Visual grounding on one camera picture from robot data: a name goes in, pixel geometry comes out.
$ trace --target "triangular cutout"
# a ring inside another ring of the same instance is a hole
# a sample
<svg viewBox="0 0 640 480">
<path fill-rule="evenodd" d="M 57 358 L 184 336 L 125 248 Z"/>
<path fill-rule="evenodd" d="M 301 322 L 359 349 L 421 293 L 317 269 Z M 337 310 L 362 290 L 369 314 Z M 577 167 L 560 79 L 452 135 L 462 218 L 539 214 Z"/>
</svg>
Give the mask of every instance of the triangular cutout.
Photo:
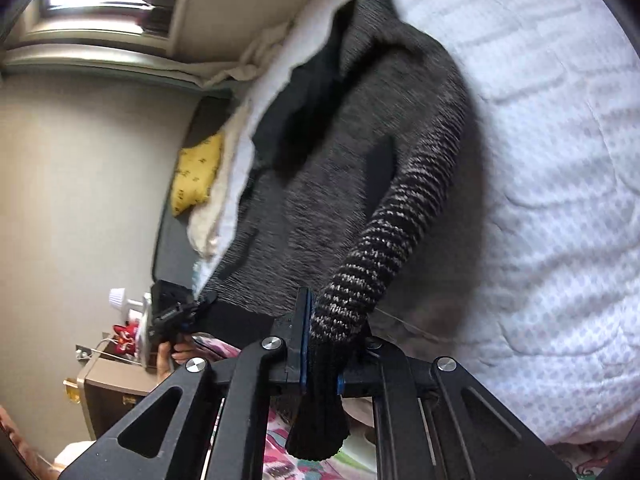
<svg viewBox="0 0 640 480">
<path fill-rule="evenodd" d="M 473 388 L 464 388 L 460 395 L 469 413 L 476 435 L 491 454 L 516 447 L 520 435 Z"/>
<path fill-rule="evenodd" d="M 119 434 L 118 444 L 147 458 L 157 456 L 181 397 L 180 388 L 169 388 Z"/>
</svg>

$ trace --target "white quilted bedspread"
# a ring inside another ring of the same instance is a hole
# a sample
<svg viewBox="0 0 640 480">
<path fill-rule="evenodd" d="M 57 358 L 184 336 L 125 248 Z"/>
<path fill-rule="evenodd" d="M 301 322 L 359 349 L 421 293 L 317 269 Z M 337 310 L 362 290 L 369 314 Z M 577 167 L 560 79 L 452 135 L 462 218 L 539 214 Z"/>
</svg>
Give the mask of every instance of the white quilted bedspread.
<svg viewBox="0 0 640 480">
<path fill-rule="evenodd" d="M 312 0 L 236 158 L 346 0 Z M 622 439 L 640 412 L 640 63 L 601 0 L 394 0 L 458 63 L 477 126 L 445 213 L 371 317 L 412 356 L 456 357 L 547 443 Z"/>
</svg>

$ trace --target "wall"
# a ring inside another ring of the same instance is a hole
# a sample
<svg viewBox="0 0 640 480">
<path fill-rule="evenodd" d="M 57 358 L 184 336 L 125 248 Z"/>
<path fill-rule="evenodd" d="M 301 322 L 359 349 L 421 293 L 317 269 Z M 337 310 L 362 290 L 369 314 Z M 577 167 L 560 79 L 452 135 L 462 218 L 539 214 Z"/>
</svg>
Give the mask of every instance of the wall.
<svg viewBox="0 0 640 480">
<path fill-rule="evenodd" d="M 0 404 L 52 458 L 86 440 L 76 343 L 117 321 L 112 286 L 148 290 L 156 229 L 198 96 L 117 79 L 0 86 Z"/>
</svg>

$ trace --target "metal pivot bolt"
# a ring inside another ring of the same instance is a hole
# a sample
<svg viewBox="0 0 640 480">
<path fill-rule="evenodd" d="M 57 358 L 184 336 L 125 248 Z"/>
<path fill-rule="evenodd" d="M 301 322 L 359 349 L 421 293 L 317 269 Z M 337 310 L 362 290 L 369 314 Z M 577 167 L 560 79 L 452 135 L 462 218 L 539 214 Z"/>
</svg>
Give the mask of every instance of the metal pivot bolt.
<svg viewBox="0 0 640 480">
<path fill-rule="evenodd" d="M 377 337 L 367 337 L 365 339 L 367 350 L 378 350 L 382 346 L 382 341 Z"/>
<path fill-rule="evenodd" d="M 456 366 L 458 366 L 458 364 L 455 359 L 451 357 L 441 357 L 438 359 L 438 368 L 443 372 L 452 372 L 456 369 Z"/>
<path fill-rule="evenodd" d="M 202 357 L 194 357 L 187 361 L 187 371 L 194 374 L 203 371 L 206 366 L 207 362 Z"/>
<path fill-rule="evenodd" d="M 275 350 L 282 346 L 282 339 L 274 335 L 270 335 L 262 340 L 262 348 L 265 350 Z"/>
</svg>

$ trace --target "yellow pillow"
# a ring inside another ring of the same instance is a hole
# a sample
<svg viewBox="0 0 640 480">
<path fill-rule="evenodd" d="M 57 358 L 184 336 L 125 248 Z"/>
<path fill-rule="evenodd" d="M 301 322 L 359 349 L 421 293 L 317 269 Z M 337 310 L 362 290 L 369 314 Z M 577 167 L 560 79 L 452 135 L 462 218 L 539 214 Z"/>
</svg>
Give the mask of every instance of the yellow pillow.
<svg viewBox="0 0 640 480">
<path fill-rule="evenodd" d="M 171 187 L 171 211 L 174 216 L 209 199 L 209 188 L 220 164 L 222 144 L 222 133 L 217 133 L 194 148 L 180 150 Z"/>
</svg>

